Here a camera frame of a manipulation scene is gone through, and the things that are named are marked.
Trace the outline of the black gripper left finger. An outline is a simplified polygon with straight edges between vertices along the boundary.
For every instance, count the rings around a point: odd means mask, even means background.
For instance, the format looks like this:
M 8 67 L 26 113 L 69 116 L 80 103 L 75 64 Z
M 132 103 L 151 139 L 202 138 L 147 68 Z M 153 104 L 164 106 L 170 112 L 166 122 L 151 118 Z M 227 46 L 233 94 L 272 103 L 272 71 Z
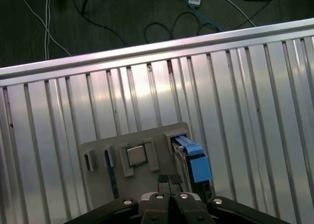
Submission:
M 89 211 L 68 224 L 167 224 L 169 194 L 162 185 L 169 185 L 169 176 L 158 176 L 158 191 L 143 194 L 140 201 L 118 198 Z

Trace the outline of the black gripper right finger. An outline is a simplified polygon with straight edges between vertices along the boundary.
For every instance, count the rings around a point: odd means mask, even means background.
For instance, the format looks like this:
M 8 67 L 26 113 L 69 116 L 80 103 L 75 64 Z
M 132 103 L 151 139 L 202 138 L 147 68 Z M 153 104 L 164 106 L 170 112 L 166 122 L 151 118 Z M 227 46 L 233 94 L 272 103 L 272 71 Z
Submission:
M 212 197 L 206 203 L 195 193 L 185 193 L 180 175 L 169 175 L 180 193 L 173 197 L 174 218 L 181 224 L 285 224 L 280 218 L 225 197 Z

